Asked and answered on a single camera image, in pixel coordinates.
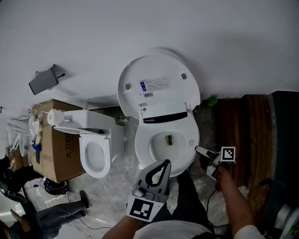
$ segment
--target floor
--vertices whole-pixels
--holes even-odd
[[[92,207],[88,210],[88,215],[82,221],[91,228],[113,227],[125,214],[126,203],[129,194],[132,193],[132,186],[136,183],[138,173],[138,160],[135,156],[134,140],[138,127],[138,120],[130,117],[126,123],[121,123],[120,118],[124,118],[120,108],[113,110],[99,111],[111,115],[117,119],[117,123],[124,124],[125,137],[125,154],[122,160],[113,162],[109,174],[102,179],[97,179],[83,174],[70,180],[71,193],[68,196],[70,200],[79,200],[79,191],[85,190],[89,195]],[[215,148],[215,129],[214,116],[212,109],[203,102],[196,109],[194,117],[198,123],[200,133],[200,145],[207,149]],[[214,181],[206,176],[205,171],[200,170],[197,160],[189,168],[189,173],[194,181],[195,187],[199,194],[199,199],[206,207],[210,194],[214,191]],[[25,185],[25,188],[40,184],[39,180],[34,180]],[[240,188],[245,196],[247,191],[245,187]],[[56,204],[67,203],[67,196],[52,196],[45,192],[42,187],[27,189],[28,196],[37,211],[51,207]],[[169,211],[172,213],[176,208],[178,197],[178,183],[175,178],[171,179],[171,193],[167,201]],[[225,230],[228,223],[224,199],[221,192],[216,192],[211,197],[209,203],[209,220],[216,226],[216,232]],[[75,227],[82,232],[87,238],[101,238],[109,229],[102,228],[92,230],[86,227],[82,222],[76,220],[68,226]]]

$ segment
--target pants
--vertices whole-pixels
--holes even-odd
[[[59,204],[36,213],[36,219],[49,239],[55,238],[61,226],[85,215],[81,201]]]
[[[33,170],[33,166],[23,167],[12,173],[8,180],[8,190],[12,192],[19,192],[25,183],[36,178],[43,177],[41,174]]]
[[[153,222],[180,220],[203,225],[211,230],[207,219],[206,210],[198,199],[193,180],[189,173],[184,171],[177,176],[178,180],[178,205],[171,215],[166,204],[153,219]]]

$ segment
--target white toilet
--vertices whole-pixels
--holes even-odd
[[[199,130],[192,110],[200,104],[197,82],[176,54],[154,49],[133,60],[118,84],[126,116],[139,119],[135,151],[141,167],[171,161],[171,177],[193,162]]]
[[[124,127],[116,125],[115,119],[110,116],[89,110],[63,113],[64,122],[54,129],[79,134],[80,159],[84,170],[92,177],[106,176],[111,162],[123,158]]]

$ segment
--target wall-mounted holder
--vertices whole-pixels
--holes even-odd
[[[54,67],[55,65],[42,72],[36,71],[36,77],[29,82],[29,86],[34,95],[52,89],[54,86],[58,85],[58,78],[65,76],[65,73],[63,73],[57,77]]]

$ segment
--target cardboard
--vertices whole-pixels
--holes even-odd
[[[17,169],[28,167],[28,166],[29,166],[29,162],[28,162],[27,155],[22,157],[20,149],[17,149],[14,155],[14,163],[13,163],[12,171],[15,172]]]
[[[82,108],[52,99],[33,109],[37,109],[39,114],[51,109],[71,111]],[[39,163],[36,161],[36,151],[30,148],[34,170],[57,183],[85,173],[80,161],[79,135],[55,130],[48,124],[46,113],[43,114],[42,127]]]

